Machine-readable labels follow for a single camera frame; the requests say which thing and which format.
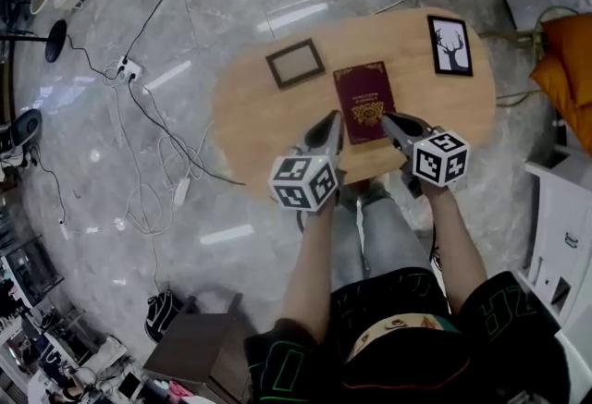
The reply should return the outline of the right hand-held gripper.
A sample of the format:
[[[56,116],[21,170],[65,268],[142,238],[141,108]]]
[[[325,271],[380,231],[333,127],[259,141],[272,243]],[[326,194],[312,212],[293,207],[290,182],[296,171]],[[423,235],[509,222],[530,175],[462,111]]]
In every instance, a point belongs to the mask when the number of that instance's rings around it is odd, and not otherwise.
[[[381,126],[391,144],[407,157],[401,180],[413,197],[423,195],[421,180],[443,188],[466,174],[470,144],[455,131],[391,112],[382,116]]]

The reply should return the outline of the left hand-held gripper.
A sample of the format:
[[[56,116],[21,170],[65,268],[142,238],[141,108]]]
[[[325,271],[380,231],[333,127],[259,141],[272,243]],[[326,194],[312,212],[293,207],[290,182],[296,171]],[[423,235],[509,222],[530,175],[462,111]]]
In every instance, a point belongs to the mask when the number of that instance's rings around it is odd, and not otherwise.
[[[333,110],[308,129],[296,153],[278,156],[268,177],[272,199],[296,213],[304,230],[304,215],[317,214],[339,189],[339,158],[346,127],[343,115]]]

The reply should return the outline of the maroon book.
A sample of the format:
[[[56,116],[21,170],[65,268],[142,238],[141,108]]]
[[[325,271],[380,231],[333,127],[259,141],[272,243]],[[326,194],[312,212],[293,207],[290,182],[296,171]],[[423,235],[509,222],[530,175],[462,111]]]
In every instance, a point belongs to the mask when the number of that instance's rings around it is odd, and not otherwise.
[[[376,61],[333,72],[351,145],[386,137],[381,118],[394,113],[395,104],[385,63]]]

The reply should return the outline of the person's right forearm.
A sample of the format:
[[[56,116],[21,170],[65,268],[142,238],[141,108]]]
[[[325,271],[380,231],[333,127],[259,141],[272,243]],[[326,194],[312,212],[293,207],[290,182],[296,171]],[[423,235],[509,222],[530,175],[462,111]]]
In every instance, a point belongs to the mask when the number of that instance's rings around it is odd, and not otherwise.
[[[425,181],[420,185],[433,215],[448,302],[451,310],[458,313],[472,293],[487,281],[487,270],[453,193]]]

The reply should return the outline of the person's left forearm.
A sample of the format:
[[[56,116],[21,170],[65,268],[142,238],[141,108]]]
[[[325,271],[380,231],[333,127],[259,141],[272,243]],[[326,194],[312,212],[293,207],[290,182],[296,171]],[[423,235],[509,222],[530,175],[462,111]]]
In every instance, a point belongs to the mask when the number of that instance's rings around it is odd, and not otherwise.
[[[336,194],[304,224],[302,244],[284,296],[282,319],[304,328],[317,343],[327,334],[331,294],[332,221]]]

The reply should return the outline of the oval wooden table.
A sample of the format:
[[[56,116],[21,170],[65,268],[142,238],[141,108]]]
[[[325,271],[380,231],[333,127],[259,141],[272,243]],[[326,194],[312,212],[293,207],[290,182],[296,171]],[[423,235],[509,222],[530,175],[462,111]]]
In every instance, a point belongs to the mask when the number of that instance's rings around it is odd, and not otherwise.
[[[219,72],[213,91],[214,133],[232,177],[253,196],[269,198],[275,159],[340,107],[334,71],[376,61],[386,65],[398,112],[454,130],[472,147],[483,144],[496,110],[488,49],[468,26],[472,76],[436,73],[430,15],[455,16],[445,9],[420,7],[345,18],[239,53]],[[267,56],[307,39],[314,42],[325,74],[280,90]]]

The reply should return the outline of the person's gray jeans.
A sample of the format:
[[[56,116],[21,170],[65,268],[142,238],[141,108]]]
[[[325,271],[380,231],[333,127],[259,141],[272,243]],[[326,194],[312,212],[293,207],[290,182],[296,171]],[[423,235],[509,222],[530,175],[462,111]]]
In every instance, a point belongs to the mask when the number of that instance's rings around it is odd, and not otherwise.
[[[333,290],[407,267],[433,271],[426,248],[376,180],[341,188],[331,239]]]

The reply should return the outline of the white power adapter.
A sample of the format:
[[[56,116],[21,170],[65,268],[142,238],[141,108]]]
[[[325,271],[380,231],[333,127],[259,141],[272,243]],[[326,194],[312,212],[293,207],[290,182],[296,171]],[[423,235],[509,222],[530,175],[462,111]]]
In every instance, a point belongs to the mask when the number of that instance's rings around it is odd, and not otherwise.
[[[191,180],[187,177],[182,178],[179,181],[179,184],[177,185],[177,187],[175,189],[175,194],[173,197],[173,204],[175,206],[179,207],[185,202],[190,183],[191,183]]]

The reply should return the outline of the orange cushion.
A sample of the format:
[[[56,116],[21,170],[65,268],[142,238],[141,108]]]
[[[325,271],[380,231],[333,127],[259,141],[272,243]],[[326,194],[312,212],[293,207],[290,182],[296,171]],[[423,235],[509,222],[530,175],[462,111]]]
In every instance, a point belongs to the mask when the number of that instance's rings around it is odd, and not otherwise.
[[[578,108],[592,104],[592,12],[542,23],[551,48],[560,56]]]
[[[592,105],[576,106],[560,59],[553,53],[545,55],[537,62],[530,79],[549,97],[584,150],[592,156]]]

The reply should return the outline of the white vanity cabinet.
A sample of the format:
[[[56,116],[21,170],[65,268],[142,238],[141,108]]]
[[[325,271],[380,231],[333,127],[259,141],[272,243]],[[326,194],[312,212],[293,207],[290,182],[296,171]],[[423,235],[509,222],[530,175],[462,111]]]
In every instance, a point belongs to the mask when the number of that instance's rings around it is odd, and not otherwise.
[[[547,165],[524,164],[538,185],[533,252],[525,282],[563,327],[592,306],[592,157],[557,145]]]

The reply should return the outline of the white power strip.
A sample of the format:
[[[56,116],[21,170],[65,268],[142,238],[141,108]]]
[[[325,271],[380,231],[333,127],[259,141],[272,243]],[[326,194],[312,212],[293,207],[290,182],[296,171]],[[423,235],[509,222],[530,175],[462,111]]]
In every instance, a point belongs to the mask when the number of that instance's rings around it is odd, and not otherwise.
[[[129,57],[121,57],[117,63],[117,78],[119,80],[138,80],[142,73],[143,67]]]

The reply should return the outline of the person's black shirt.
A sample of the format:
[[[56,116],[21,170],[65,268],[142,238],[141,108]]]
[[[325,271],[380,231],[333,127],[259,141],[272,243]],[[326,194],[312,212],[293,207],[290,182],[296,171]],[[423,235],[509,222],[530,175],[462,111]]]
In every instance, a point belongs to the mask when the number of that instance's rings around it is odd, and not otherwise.
[[[244,342],[256,404],[568,404],[558,325],[503,272],[450,312],[422,268],[333,292],[317,343],[289,319]]]

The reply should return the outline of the black backpack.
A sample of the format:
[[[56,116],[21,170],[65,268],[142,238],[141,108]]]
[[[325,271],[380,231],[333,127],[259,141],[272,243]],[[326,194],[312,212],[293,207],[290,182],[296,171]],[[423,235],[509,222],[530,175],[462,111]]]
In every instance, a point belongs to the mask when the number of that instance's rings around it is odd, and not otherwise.
[[[154,343],[159,343],[181,311],[183,302],[168,289],[149,298],[147,305],[148,313],[144,321],[144,330]]]

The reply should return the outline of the brown wooden cabinet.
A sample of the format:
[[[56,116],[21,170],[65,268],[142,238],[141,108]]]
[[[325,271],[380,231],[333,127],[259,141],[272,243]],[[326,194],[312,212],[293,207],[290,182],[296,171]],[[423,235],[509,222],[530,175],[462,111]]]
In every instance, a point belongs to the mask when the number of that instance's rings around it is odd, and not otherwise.
[[[243,342],[255,334],[236,293],[222,313],[200,312],[188,297],[143,370],[216,404],[247,404],[250,375]]]

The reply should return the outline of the black floor lamp base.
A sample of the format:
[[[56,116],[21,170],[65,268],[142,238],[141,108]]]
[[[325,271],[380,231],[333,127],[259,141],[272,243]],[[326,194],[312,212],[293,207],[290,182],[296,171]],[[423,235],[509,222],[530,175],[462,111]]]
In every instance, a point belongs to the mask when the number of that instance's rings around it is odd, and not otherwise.
[[[53,64],[60,56],[67,38],[68,24],[59,19],[46,37],[0,34],[0,42],[35,42],[45,43],[44,57],[47,63]]]

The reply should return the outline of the gray speaker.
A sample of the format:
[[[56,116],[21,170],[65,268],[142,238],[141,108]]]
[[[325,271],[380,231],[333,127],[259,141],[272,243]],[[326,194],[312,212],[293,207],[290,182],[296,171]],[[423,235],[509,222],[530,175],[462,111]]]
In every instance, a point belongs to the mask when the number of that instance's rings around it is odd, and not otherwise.
[[[10,135],[14,148],[23,146],[30,141],[42,125],[42,113],[40,110],[32,108],[22,113],[10,125]]]

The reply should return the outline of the brown picture frame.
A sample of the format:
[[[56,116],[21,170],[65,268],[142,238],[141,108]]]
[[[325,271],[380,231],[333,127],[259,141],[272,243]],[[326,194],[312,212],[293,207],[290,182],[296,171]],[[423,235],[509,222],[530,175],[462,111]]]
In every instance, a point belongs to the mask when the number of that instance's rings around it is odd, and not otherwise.
[[[265,60],[280,90],[326,73],[311,38],[268,55]]]

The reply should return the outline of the black deer picture frame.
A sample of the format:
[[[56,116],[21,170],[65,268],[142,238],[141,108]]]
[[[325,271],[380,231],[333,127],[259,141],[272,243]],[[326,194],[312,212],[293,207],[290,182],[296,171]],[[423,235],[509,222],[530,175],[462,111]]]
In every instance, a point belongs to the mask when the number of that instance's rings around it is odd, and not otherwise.
[[[426,18],[435,73],[472,77],[471,49],[465,22],[435,15]]]

